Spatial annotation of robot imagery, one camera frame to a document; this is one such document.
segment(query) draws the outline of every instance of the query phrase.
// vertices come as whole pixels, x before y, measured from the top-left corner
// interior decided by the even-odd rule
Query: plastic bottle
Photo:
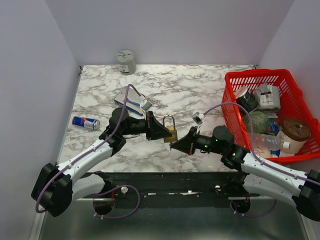
[[[270,151],[277,151],[279,149],[289,149],[290,143],[287,141],[283,141],[280,137],[277,136],[254,133],[253,148],[266,148]]]

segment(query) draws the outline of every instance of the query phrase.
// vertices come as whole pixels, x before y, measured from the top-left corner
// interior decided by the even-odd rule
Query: energy drink can
[[[100,121],[97,119],[75,116],[72,119],[72,124],[86,129],[98,130]]]

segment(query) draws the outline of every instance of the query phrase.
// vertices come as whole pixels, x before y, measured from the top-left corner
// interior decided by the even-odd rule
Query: padlock shackle
[[[165,115],[165,116],[162,118],[162,125],[163,125],[164,127],[166,127],[166,126],[165,126],[165,119],[166,119],[167,117],[172,118],[173,127],[174,127],[174,129],[176,129],[176,121],[175,121],[175,118],[174,118],[172,115],[169,115],[169,114]]]

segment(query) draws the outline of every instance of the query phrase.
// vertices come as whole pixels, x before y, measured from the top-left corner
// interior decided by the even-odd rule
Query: marble tabletop
[[[74,116],[100,120],[99,130],[73,126],[71,120],[65,134],[58,163],[63,163],[88,148],[109,124],[112,111],[118,107],[114,97],[121,88],[133,84],[150,97],[158,121],[170,114],[175,118],[178,138],[195,126],[191,116],[203,113],[221,103],[225,74],[252,69],[249,65],[137,65],[135,74],[122,75],[117,65],[84,66],[77,89],[71,118]],[[205,118],[201,134],[211,136],[214,127],[224,125],[221,108]],[[222,172],[230,171],[214,153],[187,155],[172,149],[163,139],[148,141],[144,134],[128,139],[114,156],[96,165],[90,172]]]

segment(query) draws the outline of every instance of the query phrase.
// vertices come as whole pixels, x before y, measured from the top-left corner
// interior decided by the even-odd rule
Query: wall
[[[257,64],[293,0],[46,0],[82,65]]]
[[[320,1],[296,0],[288,15],[265,51],[259,68],[288,69],[298,86],[312,115],[320,120]],[[320,171],[320,159],[297,163],[295,169]],[[313,228],[320,239],[319,223]]]
[[[0,4],[0,239],[29,238],[31,191],[54,163],[79,67],[43,0]]]

